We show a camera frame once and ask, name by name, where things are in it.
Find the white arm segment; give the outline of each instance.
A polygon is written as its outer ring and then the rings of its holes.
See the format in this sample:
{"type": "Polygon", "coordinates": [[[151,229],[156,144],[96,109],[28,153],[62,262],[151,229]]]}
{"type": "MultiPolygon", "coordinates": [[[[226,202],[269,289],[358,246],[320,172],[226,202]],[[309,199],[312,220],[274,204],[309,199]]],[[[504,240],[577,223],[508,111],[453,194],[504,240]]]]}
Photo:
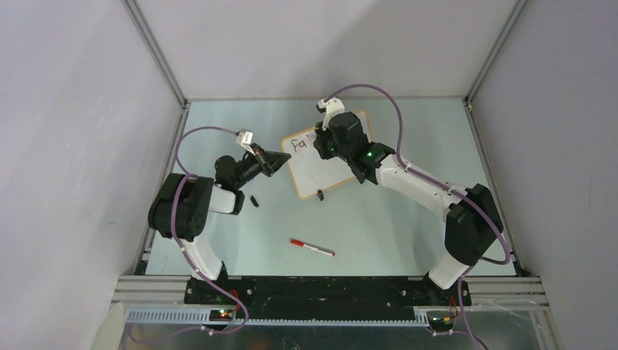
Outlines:
{"type": "Polygon", "coordinates": [[[329,122],[335,115],[345,112],[343,102],[336,97],[329,99],[327,102],[324,102],[324,100],[318,101],[318,107],[326,110],[324,121],[322,122],[322,130],[324,131],[328,129],[329,122]]]}
{"type": "MultiPolygon", "coordinates": [[[[193,242],[187,242],[184,239],[181,239],[181,241],[197,268],[209,279],[213,281],[217,279],[223,262],[216,256],[206,235],[195,237],[193,242]]],[[[195,270],[191,272],[191,276],[201,281],[204,280],[195,270]]]]}
{"type": "MultiPolygon", "coordinates": [[[[208,206],[208,211],[229,214],[234,211],[235,202],[236,194],[227,190],[222,190],[215,185],[212,188],[211,202],[208,206]]],[[[184,239],[181,239],[181,241],[197,268],[209,279],[217,279],[219,277],[219,272],[221,272],[223,262],[212,249],[208,237],[202,233],[196,236],[193,242],[188,242],[184,239]]],[[[191,272],[191,276],[203,280],[196,271],[191,272]]]]}
{"type": "MultiPolygon", "coordinates": [[[[435,176],[431,175],[427,171],[411,164],[405,159],[404,161],[408,167],[436,179],[435,176]]],[[[450,210],[448,206],[459,202],[459,198],[451,195],[448,191],[435,187],[427,181],[418,178],[414,174],[405,172],[399,165],[396,155],[389,155],[382,160],[381,164],[382,166],[376,172],[378,184],[381,184],[384,187],[392,188],[397,192],[407,195],[414,201],[434,212],[434,214],[436,214],[443,222],[446,221],[446,215],[450,210]]],[[[458,184],[452,185],[451,188],[462,193],[466,192],[466,187],[458,184]]]]}
{"type": "MultiPolygon", "coordinates": [[[[435,176],[427,171],[411,164],[405,159],[404,161],[406,166],[436,179],[435,176]]],[[[379,184],[407,195],[434,212],[443,222],[446,222],[446,216],[450,211],[449,206],[460,201],[459,198],[449,193],[450,190],[443,190],[414,174],[405,172],[399,165],[396,155],[389,155],[385,158],[376,175],[379,184]]],[[[466,193],[466,187],[459,184],[453,184],[450,188],[460,193],[466,193]]],[[[446,252],[442,259],[429,271],[429,278],[438,287],[448,289],[468,267],[468,265],[462,264],[446,252]]]]}

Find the transparent panel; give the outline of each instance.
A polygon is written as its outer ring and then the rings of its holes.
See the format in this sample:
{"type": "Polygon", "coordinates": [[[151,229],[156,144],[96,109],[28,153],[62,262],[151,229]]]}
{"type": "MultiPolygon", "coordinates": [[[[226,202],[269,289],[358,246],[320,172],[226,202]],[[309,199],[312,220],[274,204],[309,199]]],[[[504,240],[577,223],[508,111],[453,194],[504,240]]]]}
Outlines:
{"type": "MultiPolygon", "coordinates": [[[[539,349],[535,325],[528,312],[469,312],[474,334],[489,349],[539,349]]],[[[193,330],[157,345],[138,345],[128,339],[127,331],[141,341],[152,341],[186,328],[178,324],[127,324],[120,349],[234,349],[234,350],[308,350],[308,349],[476,349],[467,335],[432,337],[422,327],[268,327],[247,326],[230,335],[208,335],[193,330]]],[[[455,330],[464,331],[459,320],[455,330]]]]}

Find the white robotic arm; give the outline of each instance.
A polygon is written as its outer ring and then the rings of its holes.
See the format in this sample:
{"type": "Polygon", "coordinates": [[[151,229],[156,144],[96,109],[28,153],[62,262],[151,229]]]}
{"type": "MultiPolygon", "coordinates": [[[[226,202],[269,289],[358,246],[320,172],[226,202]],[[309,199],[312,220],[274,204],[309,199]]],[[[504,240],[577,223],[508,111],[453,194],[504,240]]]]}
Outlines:
{"type": "Polygon", "coordinates": [[[356,178],[403,193],[434,212],[447,224],[444,257],[429,271],[429,279],[441,289],[450,288],[466,269],[476,264],[495,241],[496,235],[480,215],[461,198],[465,194],[476,203],[499,230],[502,224],[490,191],[477,184],[472,189],[449,184],[445,190],[419,177],[424,175],[439,181],[434,175],[411,164],[384,144],[369,142],[358,117],[345,112],[341,100],[332,98],[319,101],[317,108],[325,113],[316,124],[313,146],[322,159],[339,157],[344,160],[356,178]]]}

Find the robotic arm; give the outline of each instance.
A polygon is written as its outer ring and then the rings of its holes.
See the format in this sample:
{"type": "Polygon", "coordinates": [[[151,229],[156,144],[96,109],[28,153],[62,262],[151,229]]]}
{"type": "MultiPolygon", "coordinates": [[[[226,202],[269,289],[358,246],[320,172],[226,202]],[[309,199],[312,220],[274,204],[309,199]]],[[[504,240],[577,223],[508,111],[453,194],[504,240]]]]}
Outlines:
{"type": "Polygon", "coordinates": [[[502,223],[491,192],[481,184],[472,189],[459,184],[448,190],[438,188],[419,176],[410,174],[414,169],[427,177],[430,173],[405,159],[402,165],[395,151],[378,142],[369,142],[358,117],[345,112],[341,100],[332,98],[319,101],[318,110],[324,120],[316,124],[313,146],[320,158],[339,157],[344,160],[359,182],[365,180],[401,192],[434,212],[446,223],[445,246],[447,253],[429,271],[429,279],[441,289],[450,288],[467,268],[476,264],[496,235],[487,222],[465,201],[451,192],[466,193],[502,231],[502,223]]]}
{"type": "MultiPolygon", "coordinates": [[[[258,144],[251,143],[252,137],[251,131],[241,130],[236,143],[245,149],[242,159],[236,161],[229,155],[220,157],[214,164],[215,179],[201,176],[189,179],[180,193],[176,210],[176,235],[197,268],[211,280],[219,277],[223,262],[217,257],[208,239],[200,236],[208,212],[238,215],[245,199],[240,188],[259,174],[271,177],[291,157],[287,153],[263,150],[258,144]]],[[[173,238],[173,199],[185,176],[169,174],[150,206],[148,226],[158,230],[165,238],[173,238]]],[[[192,276],[202,279],[197,271],[193,271],[192,276]]]]}

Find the black connector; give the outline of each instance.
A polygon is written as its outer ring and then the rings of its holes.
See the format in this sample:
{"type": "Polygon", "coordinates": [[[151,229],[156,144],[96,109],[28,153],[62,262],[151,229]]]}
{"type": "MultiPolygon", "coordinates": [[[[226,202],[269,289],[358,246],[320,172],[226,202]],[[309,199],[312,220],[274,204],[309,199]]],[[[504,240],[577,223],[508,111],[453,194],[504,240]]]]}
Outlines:
{"type": "MultiPolygon", "coordinates": [[[[481,184],[468,189],[466,197],[477,204],[500,232],[504,229],[491,191],[481,184]]],[[[464,200],[450,205],[446,216],[445,247],[462,264],[473,266],[496,240],[481,215],[464,200]]]]}
{"type": "MultiPolygon", "coordinates": [[[[171,214],[176,189],[186,175],[169,174],[157,197],[148,211],[148,226],[157,230],[165,238],[172,238],[171,214]]],[[[176,210],[176,235],[193,242],[200,235],[206,224],[208,207],[211,202],[214,180],[210,177],[198,177],[185,182],[180,192],[176,210]]]]}

